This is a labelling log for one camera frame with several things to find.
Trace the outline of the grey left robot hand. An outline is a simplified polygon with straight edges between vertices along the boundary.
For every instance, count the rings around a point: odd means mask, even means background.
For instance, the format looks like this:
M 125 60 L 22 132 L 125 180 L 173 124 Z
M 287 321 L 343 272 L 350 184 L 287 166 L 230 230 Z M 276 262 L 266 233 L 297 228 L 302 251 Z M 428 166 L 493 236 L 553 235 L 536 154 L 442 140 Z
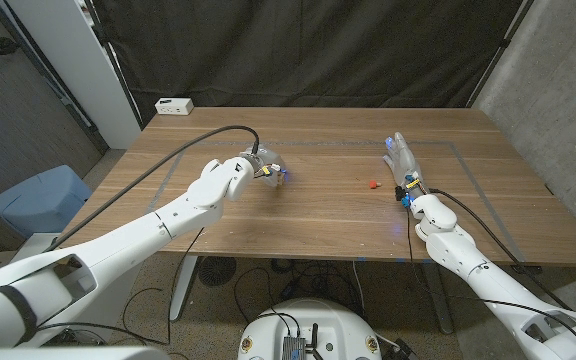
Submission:
M 283 184 L 286 165 L 278 153 L 259 145 L 256 153 L 253 152 L 253 147 L 249 147 L 239 155 L 252 164 L 255 178 L 261 178 L 270 187 Z

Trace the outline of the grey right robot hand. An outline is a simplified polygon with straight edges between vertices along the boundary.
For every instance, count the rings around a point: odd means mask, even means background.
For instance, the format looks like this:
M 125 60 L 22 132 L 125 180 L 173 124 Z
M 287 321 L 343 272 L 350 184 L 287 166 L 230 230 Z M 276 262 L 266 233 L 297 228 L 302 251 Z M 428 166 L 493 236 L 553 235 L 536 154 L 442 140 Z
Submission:
M 388 153 L 383 156 L 395 180 L 395 198 L 405 208 L 427 193 L 422 172 L 405 138 L 399 132 L 385 140 Z

